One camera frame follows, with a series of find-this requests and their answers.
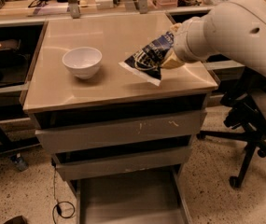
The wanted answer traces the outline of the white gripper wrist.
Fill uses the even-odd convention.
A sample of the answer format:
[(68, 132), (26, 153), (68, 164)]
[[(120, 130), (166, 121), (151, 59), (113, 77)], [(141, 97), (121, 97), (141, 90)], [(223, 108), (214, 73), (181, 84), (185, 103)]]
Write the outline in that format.
[(176, 69), (185, 63), (204, 61), (214, 54), (214, 49), (204, 35), (204, 17), (192, 17), (170, 27), (175, 34), (173, 49), (161, 62), (162, 69)]

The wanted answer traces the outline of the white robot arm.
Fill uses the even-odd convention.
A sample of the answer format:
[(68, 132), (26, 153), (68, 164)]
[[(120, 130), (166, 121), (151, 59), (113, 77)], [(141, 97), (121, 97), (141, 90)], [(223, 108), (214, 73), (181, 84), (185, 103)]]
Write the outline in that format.
[(164, 69), (221, 54), (266, 77), (266, 0), (229, 0), (171, 27)]

